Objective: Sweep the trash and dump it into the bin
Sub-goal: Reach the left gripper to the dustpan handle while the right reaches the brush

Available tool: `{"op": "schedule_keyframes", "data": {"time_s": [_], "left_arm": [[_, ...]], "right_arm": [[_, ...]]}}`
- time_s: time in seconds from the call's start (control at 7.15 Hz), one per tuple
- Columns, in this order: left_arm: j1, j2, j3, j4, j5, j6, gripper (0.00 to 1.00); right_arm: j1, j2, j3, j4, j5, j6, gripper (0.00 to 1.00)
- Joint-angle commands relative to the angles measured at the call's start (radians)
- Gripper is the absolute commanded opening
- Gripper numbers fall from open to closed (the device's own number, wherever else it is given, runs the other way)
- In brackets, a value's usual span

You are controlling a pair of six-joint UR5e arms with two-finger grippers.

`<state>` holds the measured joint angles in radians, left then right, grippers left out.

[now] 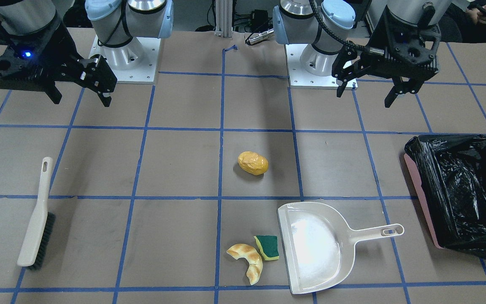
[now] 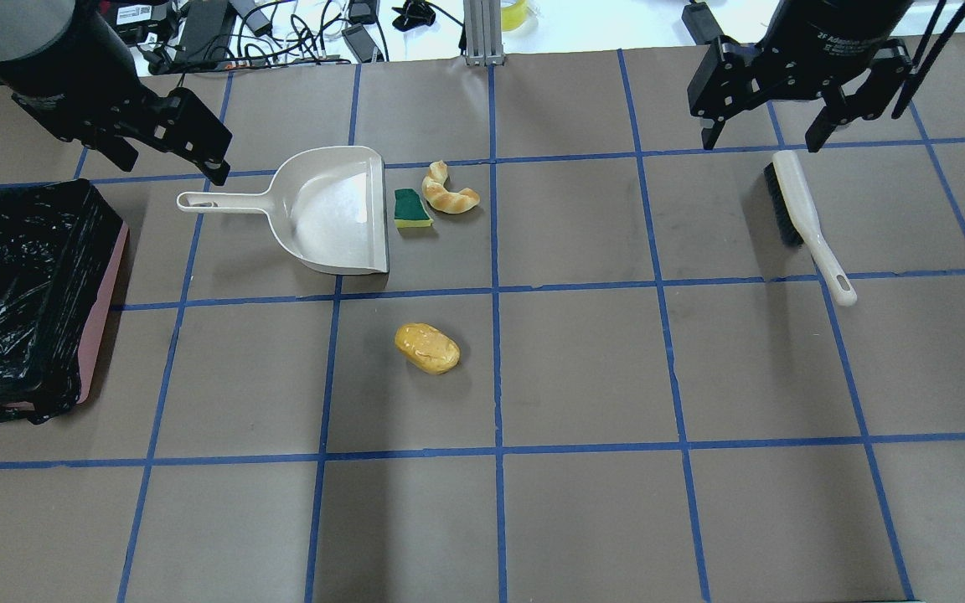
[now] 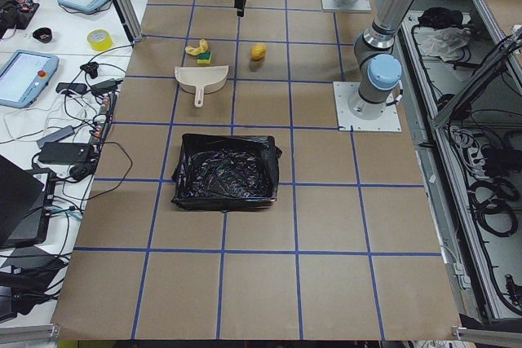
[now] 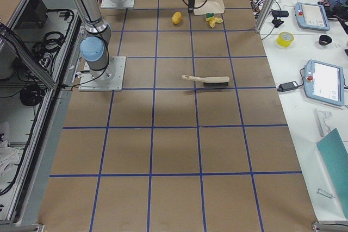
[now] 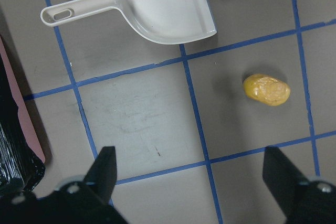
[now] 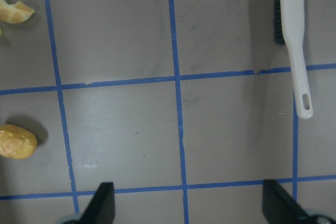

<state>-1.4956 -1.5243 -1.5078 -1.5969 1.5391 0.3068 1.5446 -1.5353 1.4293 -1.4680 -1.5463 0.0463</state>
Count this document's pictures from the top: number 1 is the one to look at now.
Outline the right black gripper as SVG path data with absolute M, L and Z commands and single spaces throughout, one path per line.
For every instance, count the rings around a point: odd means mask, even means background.
M 0 17 L 0 89 L 45 92 L 55 105 L 62 93 L 56 81 L 71 81 L 112 102 L 116 76 L 100 54 L 84 58 L 59 17 L 26 35 L 12 35 Z

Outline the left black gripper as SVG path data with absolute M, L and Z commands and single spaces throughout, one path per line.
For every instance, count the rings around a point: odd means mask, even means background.
M 332 64 L 332 75 L 343 81 L 336 89 L 341 98 L 348 81 L 364 75 L 409 82 L 394 82 L 384 99 L 390 108 L 410 84 L 426 81 L 439 72 L 439 6 L 386 6 L 365 46 L 343 46 Z

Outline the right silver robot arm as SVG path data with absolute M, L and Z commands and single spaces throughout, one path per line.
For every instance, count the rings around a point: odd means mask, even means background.
M 145 61 L 141 37 L 168 38 L 170 0 L 87 0 L 100 52 L 84 58 L 50 0 L 0 0 L 0 89 L 43 92 L 59 104 L 57 81 L 92 90 L 109 106 L 115 71 Z

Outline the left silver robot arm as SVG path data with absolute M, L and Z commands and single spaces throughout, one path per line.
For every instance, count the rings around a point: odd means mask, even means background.
M 365 75 L 391 79 L 384 99 L 389 108 L 401 94 L 416 94 L 439 72 L 438 26 L 449 0 L 389 0 L 364 46 L 348 39 L 357 13 L 343 0 L 282 0 L 273 9 L 273 29 L 280 44 L 305 44 L 305 68 L 342 83 Z

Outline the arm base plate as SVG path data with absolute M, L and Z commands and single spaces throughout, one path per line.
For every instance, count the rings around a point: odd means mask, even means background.
M 291 88 L 334 89 L 343 81 L 332 76 L 335 54 L 322 54 L 310 44 L 285 45 Z
M 99 46 L 96 36 L 89 55 L 102 55 L 118 84 L 154 84 L 162 41 L 159 38 L 134 37 L 125 46 L 109 48 Z

